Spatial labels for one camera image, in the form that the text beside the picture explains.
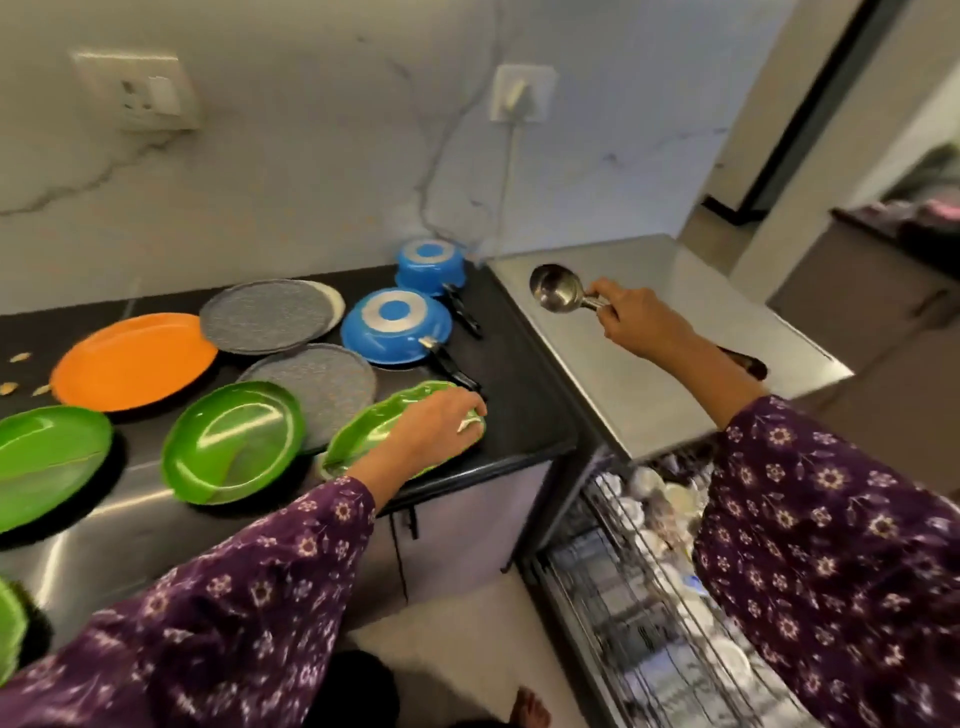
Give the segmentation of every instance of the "gray plate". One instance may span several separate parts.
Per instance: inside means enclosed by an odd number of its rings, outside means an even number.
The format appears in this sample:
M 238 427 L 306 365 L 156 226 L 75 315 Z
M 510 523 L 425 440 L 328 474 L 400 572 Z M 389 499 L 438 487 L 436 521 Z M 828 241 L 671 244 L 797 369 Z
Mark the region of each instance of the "gray plate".
M 239 381 L 271 381 L 293 394 L 306 420 L 303 452 L 325 448 L 358 412 L 373 404 L 376 375 L 359 354 L 333 344 L 258 361 Z
M 204 338 L 221 352 L 285 352 L 323 334 L 329 299 L 302 280 L 259 280 L 221 291 L 200 309 Z

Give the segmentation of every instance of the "black countertop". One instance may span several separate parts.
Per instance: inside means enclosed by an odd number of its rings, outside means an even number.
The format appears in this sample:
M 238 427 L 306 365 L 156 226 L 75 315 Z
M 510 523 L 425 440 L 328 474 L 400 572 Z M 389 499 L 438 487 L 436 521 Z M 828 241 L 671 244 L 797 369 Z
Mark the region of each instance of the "black countertop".
M 384 266 L 311 277 L 334 286 L 348 308 L 393 285 Z M 196 313 L 220 289 L 152 296 L 133 316 L 162 311 Z M 463 455 L 407 483 L 386 511 L 406 508 L 499 475 L 550 460 L 576 447 L 567 397 L 553 376 L 547 352 L 533 336 L 489 269 L 470 270 L 463 298 L 486 337 L 473 339 L 454 324 L 448 350 L 478 380 L 490 413 L 484 439 Z M 126 302 L 92 303 L 0 317 L 0 381 L 19 388 L 0 398 L 0 417 L 54 404 L 32 397 L 54 365 L 88 334 L 117 321 Z M 340 343 L 339 329 L 323 341 Z M 31 358 L 8 359 L 21 352 Z M 0 574 L 19 581 L 53 629 L 53 645 L 75 635 L 90 614 L 132 595 L 176 564 L 220 543 L 303 491 L 312 458 L 301 456 L 264 491 L 230 505 L 197 507 L 175 500 L 160 479 L 158 461 L 167 431 L 191 401 L 233 382 L 255 357 L 220 354 L 210 370 L 183 392 L 156 405 L 111 416 L 116 435 L 94 479 L 37 522 L 0 534 Z M 377 369 L 377 397 L 430 378 L 426 366 Z

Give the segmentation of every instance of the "purple floral sleeve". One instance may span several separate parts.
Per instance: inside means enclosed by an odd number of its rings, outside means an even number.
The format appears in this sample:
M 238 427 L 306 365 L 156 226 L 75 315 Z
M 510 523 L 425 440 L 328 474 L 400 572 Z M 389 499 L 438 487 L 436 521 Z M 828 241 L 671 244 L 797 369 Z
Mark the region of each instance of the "purple floral sleeve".
M 4 726 L 300 726 L 373 498 L 342 477 L 96 613 L 0 690 Z
M 828 726 L 960 725 L 960 517 L 777 398 L 721 435 L 695 560 Z

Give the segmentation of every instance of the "foot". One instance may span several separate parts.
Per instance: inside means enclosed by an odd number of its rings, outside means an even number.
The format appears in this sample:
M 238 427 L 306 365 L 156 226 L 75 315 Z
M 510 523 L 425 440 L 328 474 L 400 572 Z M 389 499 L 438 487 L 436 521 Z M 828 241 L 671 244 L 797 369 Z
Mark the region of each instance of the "foot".
M 510 723 L 519 728 L 550 728 L 550 714 L 532 690 L 521 686 L 516 691 Z

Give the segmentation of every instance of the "green plate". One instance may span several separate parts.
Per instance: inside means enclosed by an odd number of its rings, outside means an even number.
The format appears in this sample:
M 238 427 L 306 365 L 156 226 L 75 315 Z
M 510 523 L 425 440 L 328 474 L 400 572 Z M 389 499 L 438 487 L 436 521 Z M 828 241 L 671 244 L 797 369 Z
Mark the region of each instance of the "green plate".
M 300 449 L 297 399 L 269 381 L 228 384 L 195 401 L 163 443 L 160 471 L 180 500 L 232 503 L 276 480 Z
M 96 473 L 113 427 L 101 412 L 57 405 L 0 421 L 0 533 L 38 519 Z
M 16 672 L 20 645 L 27 634 L 27 613 L 16 592 L 0 579 L 0 685 Z
M 330 441 L 330 447 L 326 449 L 320 461 L 321 475 L 331 478 L 343 474 L 362 455 L 370 452 L 387 438 L 407 405 L 423 400 L 434 392 L 455 386 L 457 385 L 448 381 L 425 381 L 367 407 L 354 417 L 349 425 L 334 435 L 333 440 Z M 486 427 L 484 419 L 474 411 L 467 415 L 462 426 L 470 423 L 480 423 Z M 427 468 L 418 475 L 432 471 L 435 467 Z

